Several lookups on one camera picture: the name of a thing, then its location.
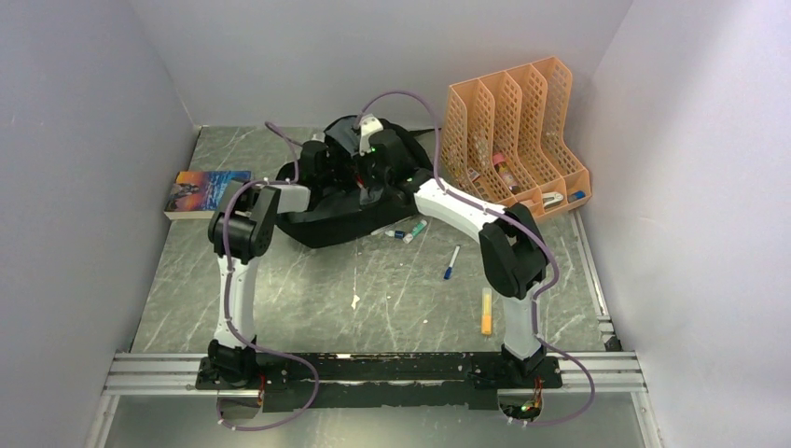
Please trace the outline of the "black student backpack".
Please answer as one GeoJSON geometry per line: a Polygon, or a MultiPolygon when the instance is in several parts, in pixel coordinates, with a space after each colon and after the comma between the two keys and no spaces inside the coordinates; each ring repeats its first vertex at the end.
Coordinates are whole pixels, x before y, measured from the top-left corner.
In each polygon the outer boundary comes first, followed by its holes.
{"type": "Polygon", "coordinates": [[[343,147],[352,156],[353,189],[330,193],[323,198],[312,198],[310,193],[305,211],[281,213],[276,218],[279,230],[309,248],[348,243],[418,214],[414,194],[428,180],[433,164],[417,141],[416,132],[381,119],[384,129],[398,129],[411,135],[411,178],[393,187],[369,192],[363,189],[357,171],[359,132],[353,129],[354,122],[354,116],[345,116],[323,129],[325,143],[343,147]]]}

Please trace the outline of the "blue orange paperback book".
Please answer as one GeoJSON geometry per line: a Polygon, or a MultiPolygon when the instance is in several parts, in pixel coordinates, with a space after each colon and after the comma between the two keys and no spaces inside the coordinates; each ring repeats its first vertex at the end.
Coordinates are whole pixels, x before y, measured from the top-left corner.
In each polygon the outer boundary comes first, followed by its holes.
{"type": "Polygon", "coordinates": [[[249,181],[250,171],[182,171],[173,182],[164,215],[170,220],[211,218],[231,180],[249,181]]]}

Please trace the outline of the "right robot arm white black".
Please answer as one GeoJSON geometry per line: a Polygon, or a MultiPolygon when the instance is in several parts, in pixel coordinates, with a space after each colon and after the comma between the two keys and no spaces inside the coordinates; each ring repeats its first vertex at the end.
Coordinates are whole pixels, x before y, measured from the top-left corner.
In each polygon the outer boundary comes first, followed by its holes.
{"type": "Polygon", "coordinates": [[[504,375],[512,385],[528,385],[547,352],[537,334],[537,312],[528,299],[537,295],[549,262],[531,212],[519,204],[504,208],[487,203],[452,187],[437,165],[419,161],[394,129],[356,125],[353,134],[362,207],[399,200],[479,245],[486,279],[506,301],[504,375]]]}

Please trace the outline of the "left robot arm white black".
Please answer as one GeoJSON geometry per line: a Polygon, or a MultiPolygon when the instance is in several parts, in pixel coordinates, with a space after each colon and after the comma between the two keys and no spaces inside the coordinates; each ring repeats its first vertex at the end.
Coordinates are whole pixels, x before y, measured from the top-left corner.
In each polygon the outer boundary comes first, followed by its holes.
{"type": "Polygon", "coordinates": [[[273,179],[236,176],[227,186],[208,227],[221,287],[208,359],[232,386],[244,388],[257,378],[255,279],[274,230],[309,248],[345,244],[366,233],[366,223],[357,219],[357,153],[355,139],[313,138],[273,179]]]}

